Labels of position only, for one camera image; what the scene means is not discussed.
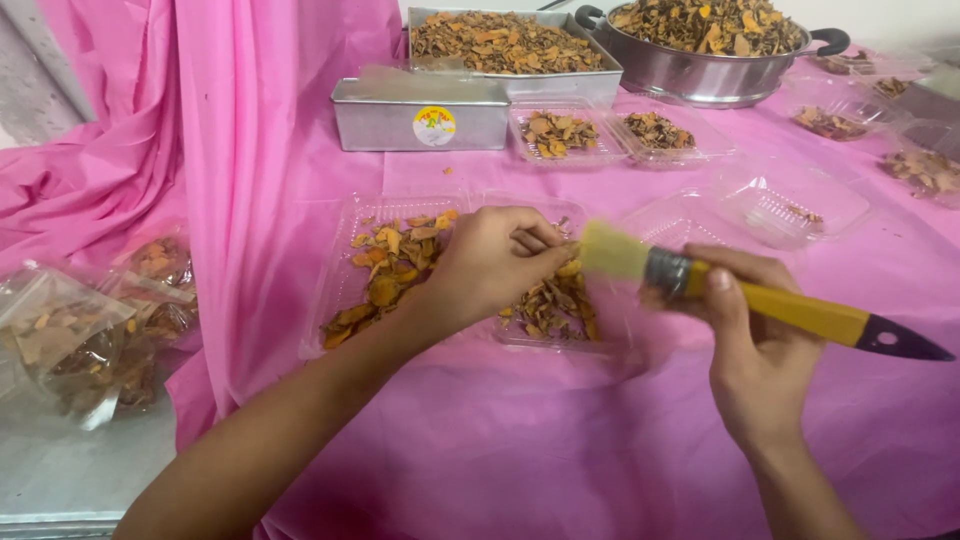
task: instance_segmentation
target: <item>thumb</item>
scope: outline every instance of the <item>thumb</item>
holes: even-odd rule
[[[736,360],[753,349],[747,300],[729,270],[714,268],[707,273],[704,305],[716,339],[715,359]]]
[[[531,280],[542,280],[557,271],[568,260],[576,257],[576,244],[547,248],[523,261],[524,272]]]

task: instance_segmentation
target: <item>metal ferrule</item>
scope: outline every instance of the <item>metal ferrule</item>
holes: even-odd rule
[[[668,298],[682,296],[686,290],[686,281],[690,275],[693,259],[663,248],[650,248],[647,255],[647,267],[643,279]]]

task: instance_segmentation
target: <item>hand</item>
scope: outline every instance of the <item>hand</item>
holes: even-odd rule
[[[423,292],[462,329],[511,306],[575,256],[575,245],[535,209],[482,207],[457,219]]]
[[[716,266],[704,298],[665,302],[657,290],[644,288],[641,302],[688,313],[713,327],[710,388],[724,426],[748,457],[803,444],[800,417],[824,341],[750,312],[731,272],[747,282],[800,293],[797,283],[774,258],[699,245],[688,245],[684,253]]]

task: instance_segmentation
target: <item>pot handle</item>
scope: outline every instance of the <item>pot handle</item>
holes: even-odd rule
[[[818,57],[831,57],[839,55],[850,47],[850,35],[839,28],[822,28],[810,32],[810,39],[816,41],[826,41],[827,44],[819,49],[803,51],[797,56],[817,55]]]
[[[577,21],[577,24],[584,27],[585,30],[595,30],[597,23],[593,22],[591,17],[602,16],[603,10],[587,4],[577,8],[577,12],[573,14],[573,20]]]

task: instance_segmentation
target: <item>round sticker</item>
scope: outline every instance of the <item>round sticker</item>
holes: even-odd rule
[[[457,132],[457,121],[443,107],[424,107],[414,116],[414,135],[427,146],[443,146]]]

